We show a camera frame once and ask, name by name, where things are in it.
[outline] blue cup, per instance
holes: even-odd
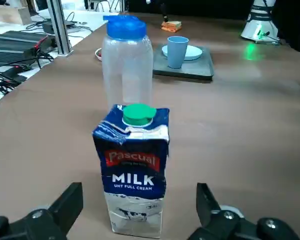
[[[189,39],[183,36],[168,37],[168,66],[180,69],[184,63]]]

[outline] white robot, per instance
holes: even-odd
[[[276,0],[254,0],[241,37],[256,43],[278,43],[278,29],[271,18],[275,3]]]

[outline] black equipment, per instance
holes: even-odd
[[[83,209],[81,182],[72,183],[49,207],[9,223],[0,216],[0,240],[67,240],[67,233]]]
[[[54,36],[48,36],[44,33],[30,33],[24,31],[7,31],[0,34],[1,41],[33,43],[34,46],[40,47],[43,52],[50,52],[53,50],[52,44],[54,38]]]
[[[0,40],[0,65],[31,65],[35,62],[35,43]]]
[[[65,21],[64,21],[64,24],[65,24],[67,30],[75,29],[75,28],[76,28],[75,22],[73,22],[73,21],[67,21],[67,20],[65,20]],[[50,19],[47,20],[47,21],[45,21],[45,22],[43,22],[43,23],[42,23],[42,27],[43,27],[43,31],[44,31],[45,33],[47,33],[47,34],[52,34],[52,35],[55,34],[54,28],[53,28],[53,26],[52,26],[52,22],[51,22]]]
[[[205,183],[196,186],[196,211],[202,227],[188,240],[300,240],[284,221],[261,218],[254,224],[229,210],[221,210]]]

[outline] plastic bottle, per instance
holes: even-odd
[[[151,105],[154,55],[146,24],[135,16],[104,16],[102,71],[108,109],[114,104]]]

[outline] milk carton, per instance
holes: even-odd
[[[169,109],[114,105],[93,131],[112,230],[160,238]]]

